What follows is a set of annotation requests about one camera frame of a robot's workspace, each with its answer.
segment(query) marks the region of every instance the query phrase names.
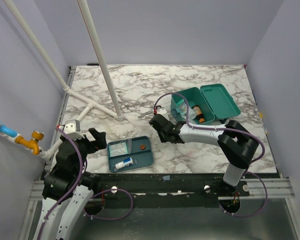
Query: yellow valve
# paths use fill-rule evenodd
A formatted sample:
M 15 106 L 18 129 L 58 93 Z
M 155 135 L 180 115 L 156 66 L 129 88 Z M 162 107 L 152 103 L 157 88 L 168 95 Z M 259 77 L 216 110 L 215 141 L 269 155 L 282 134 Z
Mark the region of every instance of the yellow valve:
M 40 140 L 42 140 L 44 138 L 44 134 L 40 131 L 33 131 L 32 135 L 31 135 L 31 140 L 27 141 L 25 140 L 25 138 L 23 136 L 18 136 L 15 140 L 15 142 L 17 144 L 21 144 L 23 146 L 25 146 L 28 149 L 32 149 L 33 150 L 33 154 L 34 155 L 38 155 L 39 154 L 39 145 L 38 142 Z

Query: white pole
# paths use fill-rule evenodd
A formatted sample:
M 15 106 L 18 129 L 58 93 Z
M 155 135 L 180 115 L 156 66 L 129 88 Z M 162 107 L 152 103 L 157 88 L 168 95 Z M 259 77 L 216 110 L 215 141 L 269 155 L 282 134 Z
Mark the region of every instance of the white pole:
M 11 11 L 15 19 L 18 21 L 26 35 L 29 37 L 33 45 L 36 47 L 42 58 L 45 60 L 46 64 L 49 66 L 53 74 L 55 75 L 56 79 L 60 82 L 64 90 L 69 89 L 69 86 L 65 82 L 65 80 L 62 78 L 61 74 L 57 70 L 56 66 L 52 62 L 51 58 L 48 56 L 45 49 L 42 47 L 40 42 L 38 41 L 37 37 L 35 36 L 34 32 L 30 29 L 29 25 L 25 21 L 25 19 L 22 17 L 21 13 L 17 9 L 16 5 L 12 2 L 12 0 L 3 0 L 5 5 L 8 7 L 8 9 Z
M 102 48 L 101 48 L 101 45 L 100 45 L 100 41 L 99 41 L 97 31 L 96 31 L 96 28 L 95 28 L 95 25 L 94 25 L 94 21 L 92 19 L 92 16 L 91 16 L 91 13 L 90 13 L 90 10 L 89 10 L 89 7 L 88 7 L 88 3 L 87 3 L 86 0 L 76 0 L 76 1 L 79 5 L 79 9 L 81 11 L 86 29 L 88 30 L 88 33 L 89 33 L 89 36 L 90 36 L 90 39 L 91 39 L 96 57 L 99 61 L 99 65 L 100 65 L 101 71 L 103 73 L 105 83 L 108 87 L 110 96 L 112 98 L 114 108 L 115 108 L 115 111 L 116 111 L 116 114 L 117 114 L 117 118 L 119 120 L 123 120 L 124 116 L 123 116 L 123 113 L 120 109 L 120 105 L 118 103 L 118 99 L 117 99 L 117 96 L 116 96 L 114 85 L 112 83 L 112 80 L 111 80 L 111 77 L 110 77 L 110 74 L 109 74 L 109 71 L 108 71 L 105 56 L 103 54 L 103 51 L 102 51 Z

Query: gray floor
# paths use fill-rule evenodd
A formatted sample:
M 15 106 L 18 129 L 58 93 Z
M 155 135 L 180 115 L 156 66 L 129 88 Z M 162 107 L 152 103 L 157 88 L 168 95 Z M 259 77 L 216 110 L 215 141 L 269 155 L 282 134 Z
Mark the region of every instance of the gray floor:
M 252 213 L 262 200 L 246 200 L 240 213 Z M 104 217 L 126 209 L 103 210 Z M 218 208 L 135 208 L 119 221 L 80 217 L 71 240 L 297 240 L 284 199 L 270 200 L 250 218 L 230 217 Z

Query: teal box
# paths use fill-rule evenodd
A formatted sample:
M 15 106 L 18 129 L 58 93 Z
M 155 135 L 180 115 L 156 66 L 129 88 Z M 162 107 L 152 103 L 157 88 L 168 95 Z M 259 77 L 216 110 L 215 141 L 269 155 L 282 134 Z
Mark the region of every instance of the teal box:
M 197 124 L 209 125 L 215 119 L 225 120 L 240 115 L 241 111 L 230 96 L 225 86 L 222 84 L 203 85 L 199 88 L 192 87 L 182 91 L 179 94 L 184 96 L 190 108 L 198 105 L 203 113 L 205 122 L 199 123 L 197 119 L 194 121 Z M 182 97 L 172 95 L 171 97 L 171 113 L 177 121 L 184 121 L 177 108 L 177 103 L 182 100 Z

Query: blue and white tube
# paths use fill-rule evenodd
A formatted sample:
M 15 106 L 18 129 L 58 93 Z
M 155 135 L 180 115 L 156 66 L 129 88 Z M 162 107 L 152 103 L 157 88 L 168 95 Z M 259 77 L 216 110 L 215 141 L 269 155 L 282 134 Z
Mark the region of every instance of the blue and white tube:
M 12 138 L 15 138 L 18 135 L 18 133 L 15 130 L 6 127 L 1 123 L 1 121 L 0 121 L 0 133 L 6 134 Z

